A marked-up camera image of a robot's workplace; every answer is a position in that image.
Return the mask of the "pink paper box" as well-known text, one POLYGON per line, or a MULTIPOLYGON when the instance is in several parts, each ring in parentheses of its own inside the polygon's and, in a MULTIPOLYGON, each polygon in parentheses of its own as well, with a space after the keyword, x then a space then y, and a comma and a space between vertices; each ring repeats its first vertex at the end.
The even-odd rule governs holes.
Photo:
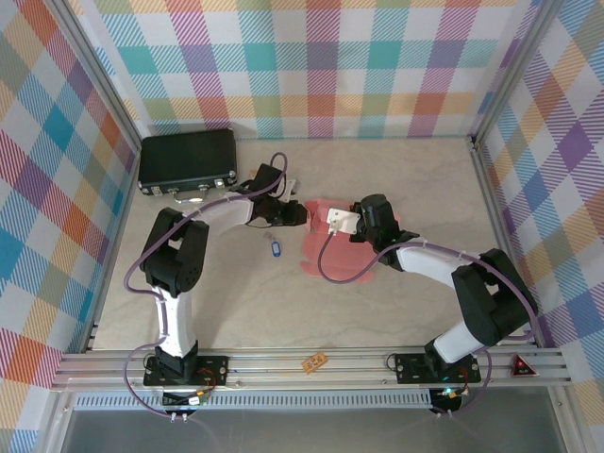
MULTIPOLYGON (((318 257, 328 236, 327 214, 330 208, 349 210, 352 201, 316 198, 304 203, 308 211, 307 234, 302 243, 302 270, 313 277, 321 276, 318 257)), ((344 280, 360 272, 376 253, 369 243, 351 243, 349 235, 339 232, 330 241, 322 258, 322 268, 328 277, 344 280)))

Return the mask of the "black briefcase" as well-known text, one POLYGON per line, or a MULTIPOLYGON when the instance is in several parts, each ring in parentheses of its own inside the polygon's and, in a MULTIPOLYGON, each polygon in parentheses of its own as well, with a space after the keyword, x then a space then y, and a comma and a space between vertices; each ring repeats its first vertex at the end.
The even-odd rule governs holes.
POLYGON ((230 129, 146 137, 137 186, 144 195, 199 192, 235 185, 236 140, 230 129))

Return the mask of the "small controller board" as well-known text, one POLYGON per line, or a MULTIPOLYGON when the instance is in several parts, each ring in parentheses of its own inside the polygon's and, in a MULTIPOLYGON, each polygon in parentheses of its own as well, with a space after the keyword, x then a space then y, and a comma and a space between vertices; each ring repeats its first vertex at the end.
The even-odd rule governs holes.
POLYGON ((446 413, 458 411, 464 398, 462 388, 432 389, 429 391, 431 408, 434 413, 446 413))
POLYGON ((208 401, 209 396, 208 391, 195 391, 189 394, 163 393, 161 405, 164 407, 200 406, 208 401))

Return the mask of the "grey metal panel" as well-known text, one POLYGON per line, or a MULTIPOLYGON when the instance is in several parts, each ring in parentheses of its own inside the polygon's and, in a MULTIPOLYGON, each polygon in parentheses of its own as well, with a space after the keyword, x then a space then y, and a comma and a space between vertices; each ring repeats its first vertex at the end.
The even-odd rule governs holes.
POLYGON ((492 423, 415 411, 76 411, 59 453, 567 453, 545 420, 492 423))

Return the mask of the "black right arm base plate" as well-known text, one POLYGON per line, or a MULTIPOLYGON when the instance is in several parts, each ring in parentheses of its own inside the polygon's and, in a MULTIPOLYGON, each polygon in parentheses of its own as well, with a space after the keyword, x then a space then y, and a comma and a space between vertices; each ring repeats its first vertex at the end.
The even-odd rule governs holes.
POLYGON ((398 384, 481 382, 478 361, 471 355, 446 363, 434 354, 395 354, 394 369, 398 384))

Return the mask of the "aluminium frame rail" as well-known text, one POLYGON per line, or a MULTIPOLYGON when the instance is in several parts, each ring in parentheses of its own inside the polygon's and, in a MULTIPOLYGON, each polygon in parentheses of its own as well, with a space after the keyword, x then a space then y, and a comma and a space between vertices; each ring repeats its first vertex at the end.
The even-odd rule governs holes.
MULTIPOLYGON (((441 388, 463 384, 398 384, 394 369, 395 354, 424 354, 420 347, 335 347, 335 348, 239 348, 202 349, 199 356, 226 356, 226 385, 221 390, 364 390, 384 387, 441 388), (323 352, 328 362, 307 375, 302 362, 323 352)), ((130 384, 135 389, 174 389, 143 385, 144 363, 149 352, 129 354, 124 350, 94 350, 68 354, 59 364, 54 390, 118 390, 130 384)), ((571 377, 562 352, 533 344, 496 346, 476 357, 481 382, 464 383, 471 387, 566 386, 571 377), (538 377, 512 377, 515 354, 521 355, 538 377)))

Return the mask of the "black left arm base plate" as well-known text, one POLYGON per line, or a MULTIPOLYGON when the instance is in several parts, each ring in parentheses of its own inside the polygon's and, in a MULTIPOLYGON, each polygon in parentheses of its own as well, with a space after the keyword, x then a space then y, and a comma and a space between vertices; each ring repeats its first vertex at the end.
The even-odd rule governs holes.
POLYGON ((143 385, 221 387, 227 383, 228 357, 149 357, 144 363, 143 385))

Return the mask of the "aluminium frame post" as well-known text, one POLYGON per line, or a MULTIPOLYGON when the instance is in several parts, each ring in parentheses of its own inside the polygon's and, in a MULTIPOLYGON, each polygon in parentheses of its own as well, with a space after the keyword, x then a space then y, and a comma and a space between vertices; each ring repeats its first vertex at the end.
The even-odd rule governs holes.
POLYGON ((470 143, 475 147, 484 142, 495 126, 563 3, 564 0, 541 0, 539 3, 532 20, 528 23, 523 39, 509 58, 510 62, 501 77, 501 82, 487 104, 480 122, 468 136, 470 143))
POLYGON ((139 154, 142 137, 127 112, 126 106, 118 95, 117 90, 110 81, 109 74, 96 54, 69 1, 43 0, 43 2, 58 23, 67 42, 72 46, 77 59, 89 76, 93 86, 98 90, 100 97, 108 111, 114 117, 126 141, 134 152, 139 154))

